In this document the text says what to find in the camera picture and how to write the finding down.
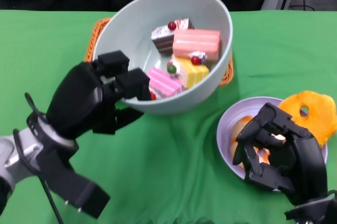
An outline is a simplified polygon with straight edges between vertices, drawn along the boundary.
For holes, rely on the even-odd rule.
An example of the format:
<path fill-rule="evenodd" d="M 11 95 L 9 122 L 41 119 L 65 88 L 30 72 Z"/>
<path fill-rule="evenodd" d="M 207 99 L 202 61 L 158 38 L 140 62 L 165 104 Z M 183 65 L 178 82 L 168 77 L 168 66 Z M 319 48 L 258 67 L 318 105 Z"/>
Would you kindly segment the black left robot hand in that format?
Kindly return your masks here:
<path fill-rule="evenodd" d="M 151 100 L 149 77 L 140 68 L 128 70 L 128 65 L 129 58 L 115 51 L 73 67 L 52 97 L 48 123 L 62 137 L 74 139 L 89 130 L 114 134 L 140 118 L 143 112 L 115 107 L 121 99 Z"/>

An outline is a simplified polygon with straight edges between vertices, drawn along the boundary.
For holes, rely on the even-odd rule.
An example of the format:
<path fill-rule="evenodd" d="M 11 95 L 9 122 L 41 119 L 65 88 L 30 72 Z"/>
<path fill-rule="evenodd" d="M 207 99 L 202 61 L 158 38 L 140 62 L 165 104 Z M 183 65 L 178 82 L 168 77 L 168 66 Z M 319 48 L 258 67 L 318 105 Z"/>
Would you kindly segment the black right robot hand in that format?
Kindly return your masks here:
<path fill-rule="evenodd" d="M 245 181 L 264 190 L 280 190 L 291 204 L 328 195 L 327 172 L 313 134 L 291 116 L 266 103 L 236 137 L 233 164 L 242 163 Z"/>

